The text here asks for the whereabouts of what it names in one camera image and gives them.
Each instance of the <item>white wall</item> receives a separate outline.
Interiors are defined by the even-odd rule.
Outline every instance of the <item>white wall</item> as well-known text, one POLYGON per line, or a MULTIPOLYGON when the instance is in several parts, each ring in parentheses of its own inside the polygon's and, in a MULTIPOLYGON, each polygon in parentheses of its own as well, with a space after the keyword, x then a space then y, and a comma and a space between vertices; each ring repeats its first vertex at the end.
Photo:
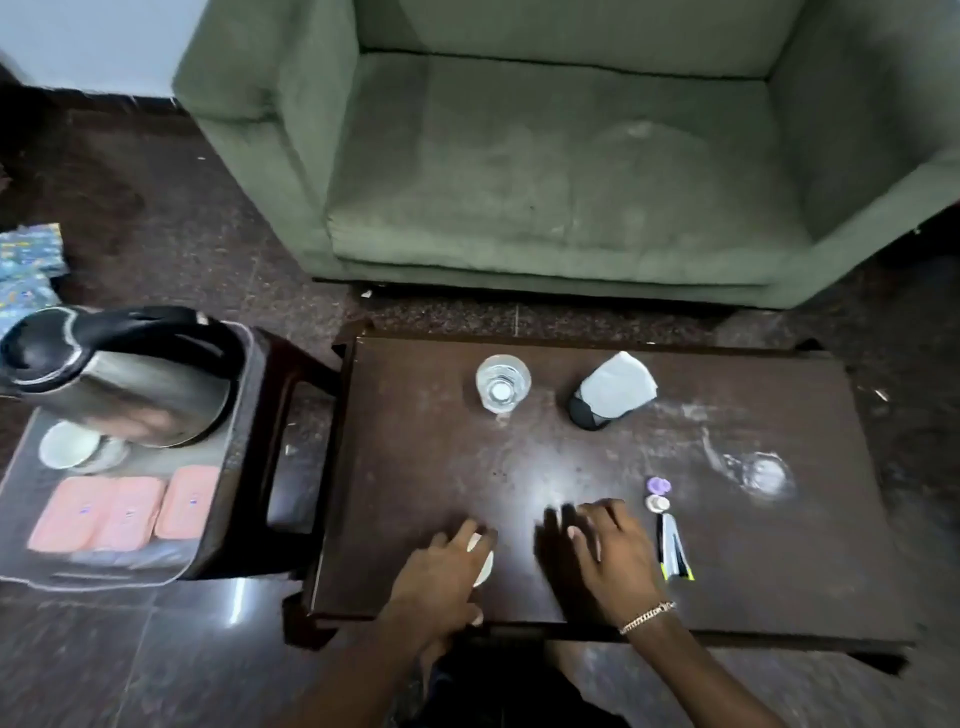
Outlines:
POLYGON ((24 85, 173 96, 177 63, 205 6, 206 0, 0 0, 0 64, 24 85))

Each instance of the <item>white tissue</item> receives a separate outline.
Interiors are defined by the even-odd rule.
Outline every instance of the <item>white tissue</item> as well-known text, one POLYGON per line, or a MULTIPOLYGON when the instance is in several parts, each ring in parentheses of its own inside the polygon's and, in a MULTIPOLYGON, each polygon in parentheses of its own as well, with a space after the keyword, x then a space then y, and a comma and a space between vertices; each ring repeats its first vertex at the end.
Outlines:
POLYGON ((580 399, 593 414, 615 420, 657 396, 650 371, 626 352, 605 361, 580 385, 580 399))

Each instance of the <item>hand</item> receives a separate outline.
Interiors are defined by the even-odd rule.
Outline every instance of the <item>hand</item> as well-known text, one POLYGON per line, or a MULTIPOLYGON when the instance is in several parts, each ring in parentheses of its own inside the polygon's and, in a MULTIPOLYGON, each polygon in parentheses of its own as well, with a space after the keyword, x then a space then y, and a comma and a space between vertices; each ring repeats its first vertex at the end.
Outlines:
POLYGON ((577 511, 596 529, 600 562, 590 554, 587 538, 577 526, 571 525, 566 534, 573 541, 584 584, 610 623, 619 629, 666 601, 653 545, 627 504, 622 500, 585 503, 577 511))
POLYGON ((480 607, 468 599, 496 546, 496 531, 487 531, 473 551, 467 551, 476 529, 477 522, 467 519, 449 543, 438 533, 429 548, 410 555, 394 582, 384 613, 405 619, 421 646, 483 621, 480 607))

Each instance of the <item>kettle lid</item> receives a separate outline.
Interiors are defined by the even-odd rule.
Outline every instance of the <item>kettle lid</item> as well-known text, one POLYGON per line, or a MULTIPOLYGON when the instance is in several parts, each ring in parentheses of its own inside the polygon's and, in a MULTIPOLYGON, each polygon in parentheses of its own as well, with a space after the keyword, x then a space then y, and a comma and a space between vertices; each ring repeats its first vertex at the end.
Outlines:
POLYGON ((0 340, 6 378, 32 392, 56 389, 72 379, 93 355, 73 336, 80 313, 69 306, 51 306, 17 322, 0 340))

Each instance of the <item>electric kettle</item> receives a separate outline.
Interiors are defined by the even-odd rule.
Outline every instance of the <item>electric kettle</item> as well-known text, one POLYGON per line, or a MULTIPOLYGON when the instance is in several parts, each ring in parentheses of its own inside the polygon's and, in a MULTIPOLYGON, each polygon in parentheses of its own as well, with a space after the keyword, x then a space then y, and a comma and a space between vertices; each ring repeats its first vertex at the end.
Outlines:
POLYGON ((43 308, 0 340, 0 393, 151 448, 195 442, 232 406, 244 350, 184 306, 43 308))

